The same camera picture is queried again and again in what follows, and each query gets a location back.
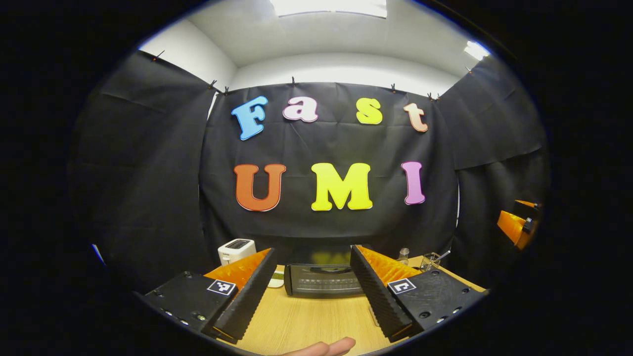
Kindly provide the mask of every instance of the human hand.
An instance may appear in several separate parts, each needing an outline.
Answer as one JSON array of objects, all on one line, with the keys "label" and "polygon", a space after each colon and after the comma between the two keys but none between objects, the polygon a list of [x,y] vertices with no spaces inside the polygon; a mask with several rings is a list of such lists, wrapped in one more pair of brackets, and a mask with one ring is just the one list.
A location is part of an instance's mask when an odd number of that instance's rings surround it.
[{"label": "human hand", "polygon": [[343,338],[329,345],[321,341],[306,348],[287,352],[280,356],[343,356],[348,353],[355,344],[356,340],[352,338]]}]

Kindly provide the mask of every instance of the black curtain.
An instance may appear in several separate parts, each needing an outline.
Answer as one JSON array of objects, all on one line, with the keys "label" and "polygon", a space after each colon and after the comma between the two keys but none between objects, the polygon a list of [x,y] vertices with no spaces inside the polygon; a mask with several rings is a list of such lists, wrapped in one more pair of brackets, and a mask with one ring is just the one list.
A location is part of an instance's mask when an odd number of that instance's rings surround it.
[{"label": "black curtain", "polygon": [[[261,133],[240,140],[241,128],[231,111],[264,96],[265,119]],[[318,119],[288,120],[282,112],[296,96],[315,99]],[[382,122],[361,124],[356,102],[375,98]],[[427,132],[410,124],[404,107],[416,103],[424,111]],[[234,238],[251,238],[257,249],[279,249],[280,263],[296,261],[297,248],[320,248],[366,243],[396,258],[402,247],[411,255],[446,251],[453,237],[457,211],[457,180],[448,142],[448,132],[436,103],[429,98],[390,89],[340,83],[297,83],[252,87],[218,95],[208,120],[201,161],[200,182],[205,233],[213,246]],[[422,163],[422,193],[426,200],[407,205],[403,162]],[[367,163],[368,210],[315,212],[317,177],[315,163],[328,162],[344,178],[354,163]],[[257,165],[253,191],[257,198],[268,194],[265,165],[287,167],[281,178],[279,204],[267,212],[242,208],[235,198],[234,167]]]},{"label": "black curtain", "polygon": [[214,91],[142,51],[95,89],[68,165],[79,229],[141,293],[183,270],[208,272],[198,169]]},{"label": "black curtain", "polygon": [[511,212],[515,200],[543,203],[549,187],[545,131],[523,85],[490,56],[446,91],[438,107],[460,185],[447,267],[490,288],[520,253],[496,225],[500,211]]}]

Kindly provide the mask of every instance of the ceiling light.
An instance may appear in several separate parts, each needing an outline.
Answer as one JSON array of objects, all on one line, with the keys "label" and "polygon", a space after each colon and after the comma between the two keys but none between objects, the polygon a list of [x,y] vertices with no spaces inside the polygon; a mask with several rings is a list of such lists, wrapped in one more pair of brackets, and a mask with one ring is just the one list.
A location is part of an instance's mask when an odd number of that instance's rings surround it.
[{"label": "ceiling light", "polygon": [[346,12],[387,18],[387,0],[270,0],[277,16]]},{"label": "ceiling light", "polygon": [[490,55],[490,52],[483,48],[479,43],[471,41],[467,42],[467,46],[466,48],[464,48],[464,52],[470,54],[470,56],[478,61],[483,60],[484,57]]}]

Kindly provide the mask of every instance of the white box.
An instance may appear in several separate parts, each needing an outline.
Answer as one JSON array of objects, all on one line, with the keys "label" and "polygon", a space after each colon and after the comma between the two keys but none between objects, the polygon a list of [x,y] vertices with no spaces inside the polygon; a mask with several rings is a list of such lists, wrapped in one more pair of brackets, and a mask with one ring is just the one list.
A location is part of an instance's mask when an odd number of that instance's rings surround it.
[{"label": "white box", "polygon": [[218,255],[223,266],[241,260],[255,252],[255,241],[248,239],[235,239],[218,247]]}]

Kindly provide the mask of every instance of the wooden table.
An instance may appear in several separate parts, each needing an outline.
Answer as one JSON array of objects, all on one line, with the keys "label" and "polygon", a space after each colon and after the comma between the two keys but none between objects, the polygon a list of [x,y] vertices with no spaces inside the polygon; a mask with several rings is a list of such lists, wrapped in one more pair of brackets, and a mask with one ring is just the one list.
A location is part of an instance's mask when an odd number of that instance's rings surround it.
[{"label": "wooden table", "polygon": [[[422,256],[410,258],[409,265],[419,266],[422,260]],[[476,291],[485,290],[440,269]],[[283,270],[284,266],[277,266],[277,271]],[[374,352],[406,340],[389,342],[374,322],[364,295],[339,299],[295,298],[281,287],[266,289],[246,334],[232,346],[260,355],[280,355],[319,341],[333,343],[345,336],[356,340],[348,356]]]}]

